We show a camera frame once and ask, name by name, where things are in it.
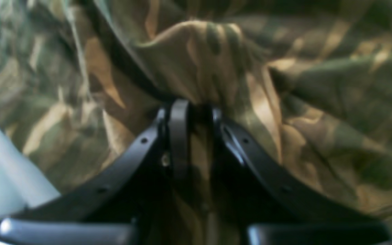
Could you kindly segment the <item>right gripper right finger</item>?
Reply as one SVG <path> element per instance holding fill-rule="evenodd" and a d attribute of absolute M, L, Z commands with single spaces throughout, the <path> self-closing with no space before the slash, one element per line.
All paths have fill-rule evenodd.
<path fill-rule="evenodd" d="M 213 177 L 228 194 L 243 245 L 392 245 L 380 220 L 293 177 L 243 127 L 211 109 Z"/>

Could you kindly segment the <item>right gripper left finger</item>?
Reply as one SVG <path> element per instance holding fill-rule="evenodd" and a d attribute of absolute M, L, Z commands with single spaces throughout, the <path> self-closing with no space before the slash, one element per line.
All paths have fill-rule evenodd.
<path fill-rule="evenodd" d="M 0 223 L 0 245 L 140 245 L 168 179 L 189 174 L 183 99 L 161 107 L 126 152 L 75 190 Z"/>

